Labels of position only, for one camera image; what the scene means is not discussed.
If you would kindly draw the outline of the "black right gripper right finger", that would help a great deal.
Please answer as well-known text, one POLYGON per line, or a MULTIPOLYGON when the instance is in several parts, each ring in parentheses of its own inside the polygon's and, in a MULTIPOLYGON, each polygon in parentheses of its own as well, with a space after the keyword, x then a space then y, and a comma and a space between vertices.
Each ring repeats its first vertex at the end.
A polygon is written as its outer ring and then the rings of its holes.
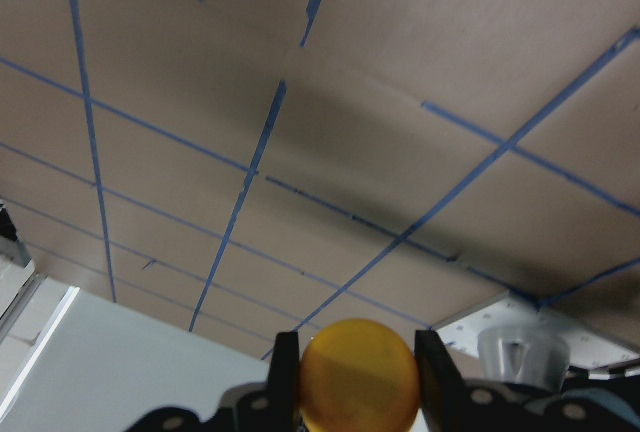
POLYGON ((467 403, 465 381, 437 332, 415 331, 414 357, 421 411, 428 430, 462 431, 467 403))

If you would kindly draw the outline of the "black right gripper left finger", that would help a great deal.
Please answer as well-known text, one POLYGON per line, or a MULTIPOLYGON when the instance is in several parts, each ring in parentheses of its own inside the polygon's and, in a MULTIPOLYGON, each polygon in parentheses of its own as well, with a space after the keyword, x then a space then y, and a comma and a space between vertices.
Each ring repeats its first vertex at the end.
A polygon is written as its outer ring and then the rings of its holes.
POLYGON ((298 379, 298 333, 279 332, 273 347, 266 386, 269 423, 275 431, 298 429, 298 379))

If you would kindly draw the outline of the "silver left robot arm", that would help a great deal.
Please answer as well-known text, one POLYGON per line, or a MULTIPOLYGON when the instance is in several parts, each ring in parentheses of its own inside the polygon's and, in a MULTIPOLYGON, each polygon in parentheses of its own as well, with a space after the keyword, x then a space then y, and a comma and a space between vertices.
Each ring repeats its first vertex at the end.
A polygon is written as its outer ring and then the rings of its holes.
POLYGON ((500 326, 482 331, 477 350, 486 379, 559 392, 570 365, 570 347, 544 329, 500 326))

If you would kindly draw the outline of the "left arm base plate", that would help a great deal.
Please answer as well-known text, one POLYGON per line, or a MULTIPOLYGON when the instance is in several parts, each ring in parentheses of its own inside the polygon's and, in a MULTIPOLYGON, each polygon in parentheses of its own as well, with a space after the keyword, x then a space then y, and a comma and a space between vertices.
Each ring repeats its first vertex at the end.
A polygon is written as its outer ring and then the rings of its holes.
POLYGON ((558 390, 573 369, 608 377, 639 351, 563 313, 537 309, 509 292, 434 326, 445 345, 477 358, 486 379, 558 390))

